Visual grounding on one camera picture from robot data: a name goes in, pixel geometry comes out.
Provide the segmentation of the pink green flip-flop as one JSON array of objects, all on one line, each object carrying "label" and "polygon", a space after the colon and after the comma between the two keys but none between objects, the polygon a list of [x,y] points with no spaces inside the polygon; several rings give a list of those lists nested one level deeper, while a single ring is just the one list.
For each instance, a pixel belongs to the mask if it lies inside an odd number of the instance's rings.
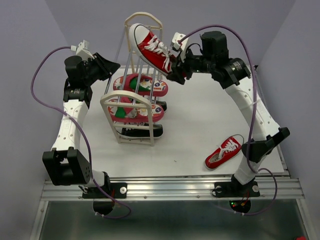
[{"label": "pink green flip-flop", "polygon": [[161,105],[151,104],[151,111],[145,108],[132,108],[132,107],[122,107],[122,106],[110,106],[109,103],[116,103],[118,101],[117,97],[111,98],[108,101],[103,102],[107,104],[107,110],[114,122],[131,124],[131,123],[148,123],[149,122],[149,112],[152,115],[152,121],[160,121],[165,110]]},{"label": "pink green flip-flop", "polygon": [[[123,85],[123,90],[135,92],[138,84],[138,77],[138,73],[128,74]],[[164,97],[168,93],[169,86],[164,81],[153,80],[152,77],[142,74],[137,94],[141,96],[149,96],[151,90],[153,97]]]}]

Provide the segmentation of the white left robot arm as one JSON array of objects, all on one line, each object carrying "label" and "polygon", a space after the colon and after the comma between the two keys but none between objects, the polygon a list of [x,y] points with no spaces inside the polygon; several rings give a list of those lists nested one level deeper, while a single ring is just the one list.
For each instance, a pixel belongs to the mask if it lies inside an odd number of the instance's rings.
[{"label": "white left robot arm", "polygon": [[64,84],[62,119],[57,138],[42,161],[55,186],[78,185],[85,193],[95,191],[100,197],[111,193],[110,178],[106,172],[94,171],[90,161],[80,151],[82,127],[90,108],[97,81],[108,80],[120,64],[94,53],[87,59],[79,55],[64,61],[67,79]]}]

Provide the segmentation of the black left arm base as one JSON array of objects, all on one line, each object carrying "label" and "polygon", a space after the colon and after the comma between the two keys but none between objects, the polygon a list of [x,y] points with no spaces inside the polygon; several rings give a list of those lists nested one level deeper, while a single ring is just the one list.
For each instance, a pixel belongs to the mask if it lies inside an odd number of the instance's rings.
[{"label": "black left arm base", "polygon": [[[96,215],[115,218],[115,216],[111,216],[111,212],[116,205],[114,200],[103,194],[97,187],[79,186],[79,188],[82,191],[83,199],[93,200],[92,207]],[[127,197],[128,184],[126,182],[111,182],[109,185],[100,188],[114,199],[125,199]]]}]

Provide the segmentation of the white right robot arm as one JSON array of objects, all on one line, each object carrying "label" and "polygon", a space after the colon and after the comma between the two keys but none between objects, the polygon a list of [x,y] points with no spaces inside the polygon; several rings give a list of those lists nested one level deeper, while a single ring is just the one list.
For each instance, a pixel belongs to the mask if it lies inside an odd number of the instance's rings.
[{"label": "white right robot arm", "polygon": [[202,50],[194,55],[188,37],[175,33],[171,47],[178,52],[167,79],[184,85],[194,73],[210,74],[232,98],[249,125],[248,141],[242,146],[243,158],[231,177],[229,188],[242,195],[254,181],[262,161],[290,135],[287,127],[273,119],[257,92],[257,81],[252,71],[240,58],[231,58],[227,37],[220,31],[205,32],[200,36]]}]

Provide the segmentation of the cream and chrome shoe shelf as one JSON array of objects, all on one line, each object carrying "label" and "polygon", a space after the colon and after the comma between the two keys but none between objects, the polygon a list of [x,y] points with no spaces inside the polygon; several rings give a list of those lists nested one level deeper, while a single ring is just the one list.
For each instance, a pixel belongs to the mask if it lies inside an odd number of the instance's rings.
[{"label": "cream and chrome shoe shelf", "polygon": [[[120,50],[122,48],[123,40],[126,39],[127,47],[128,47],[128,58],[127,62],[124,68],[123,72],[123,81],[122,85],[120,86],[119,90],[110,90],[111,86],[111,80],[108,80],[104,95],[100,99],[101,107],[104,111],[104,114],[109,122],[109,125],[111,127],[111,130],[119,144],[139,144],[139,145],[149,145],[154,146],[155,145],[155,138],[153,137],[153,125],[156,122],[153,122],[152,119],[152,113],[148,113],[148,123],[142,122],[142,123],[122,123],[122,122],[115,122],[112,120],[107,104],[104,104],[105,101],[108,101],[112,98],[117,98],[117,102],[110,102],[108,103],[110,106],[116,106],[116,107],[124,107],[124,108],[141,108],[141,109],[147,109],[151,111],[151,105],[152,102],[155,102],[157,100],[156,97],[153,97],[153,90],[151,90],[150,95],[145,98],[142,95],[138,94],[138,88],[140,84],[140,78],[141,75],[144,74],[144,63],[143,60],[138,56],[137,61],[134,61],[134,55],[137,55],[136,52],[131,47],[131,43],[129,40],[129,28],[130,28],[130,21],[137,17],[147,17],[151,19],[153,22],[155,22],[155,25],[148,25],[147,28],[149,30],[158,30],[160,36],[163,36],[163,24],[162,22],[156,18],[154,15],[148,12],[144,11],[137,11],[133,14],[131,14],[129,17],[126,18],[124,21],[124,30],[122,33],[122,37],[119,43],[119,47],[116,52],[115,60],[118,59],[118,56],[120,54]],[[131,71],[132,74],[138,74],[138,80],[135,92],[126,91],[123,90],[124,83],[127,75],[129,74],[129,71]],[[121,137],[119,135],[119,128],[129,128],[129,129],[143,129],[143,130],[149,130],[150,132],[150,138],[147,139],[127,139],[124,137]]]}]

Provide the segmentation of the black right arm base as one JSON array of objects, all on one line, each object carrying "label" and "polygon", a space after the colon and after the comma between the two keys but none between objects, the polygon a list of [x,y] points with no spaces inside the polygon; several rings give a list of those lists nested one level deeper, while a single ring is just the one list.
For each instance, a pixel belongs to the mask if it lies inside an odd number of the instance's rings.
[{"label": "black right arm base", "polygon": [[245,215],[251,209],[251,198],[258,198],[261,194],[256,181],[251,181],[245,185],[226,181],[216,182],[211,195],[216,198],[229,198],[231,210]]}]

